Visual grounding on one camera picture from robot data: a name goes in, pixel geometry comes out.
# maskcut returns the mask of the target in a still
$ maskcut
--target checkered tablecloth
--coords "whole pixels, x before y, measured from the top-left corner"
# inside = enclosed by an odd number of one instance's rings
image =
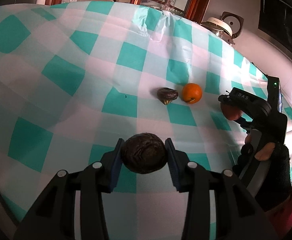
[[[188,82],[204,91],[198,103],[156,98],[158,88]],[[232,87],[267,98],[266,86],[231,46],[169,12],[112,2],[0,7],[0,191],[21,220],[58,170],[80,171],[141,132],[172,138],[208,170],[231,168],[246,134],[217,98]],[[292,179],[284,98],[283,112]],[[168,166],[146,175],[123,166],[103,199],[112,240],[180,239],[187,194]]]

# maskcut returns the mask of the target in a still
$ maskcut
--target black glove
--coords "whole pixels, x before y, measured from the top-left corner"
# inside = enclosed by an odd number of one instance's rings
[[[241,148],[241,155],[238,157],[237,165],[233,166],[233,172],[239,176],[243,168],[249,161],[253,153],[253,147],[248,142]],[[260,190],[255,196],[256,201],[266,212],[285,201],[291,191],[289,150],[280,143],[275,143],[275,147],[266,145],[255,157],[258,160],[271,160],[268,174]]]

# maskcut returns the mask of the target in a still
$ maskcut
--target kitchen appliance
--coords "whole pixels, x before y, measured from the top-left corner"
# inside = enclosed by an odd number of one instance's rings
[[[232,46],[235,44],[233,39],[237,38],[242,31],[243,23],[244,19],[239,15],[223,12],[220,19],[210,17],[200,25]]]

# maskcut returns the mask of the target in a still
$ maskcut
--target dried fig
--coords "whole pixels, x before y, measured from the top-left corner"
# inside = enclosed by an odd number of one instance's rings
[[[157,97],[164,105],[168,105],[171,101],[177,99],[178,91],[171,88],[160,88],[157,91]]]

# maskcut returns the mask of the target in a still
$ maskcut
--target orange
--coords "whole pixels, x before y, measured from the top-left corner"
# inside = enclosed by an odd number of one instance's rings
[[[189,83],[183,87],[182,98],[188,104],[197,103],[202,96],[202,88],[197,84]]]

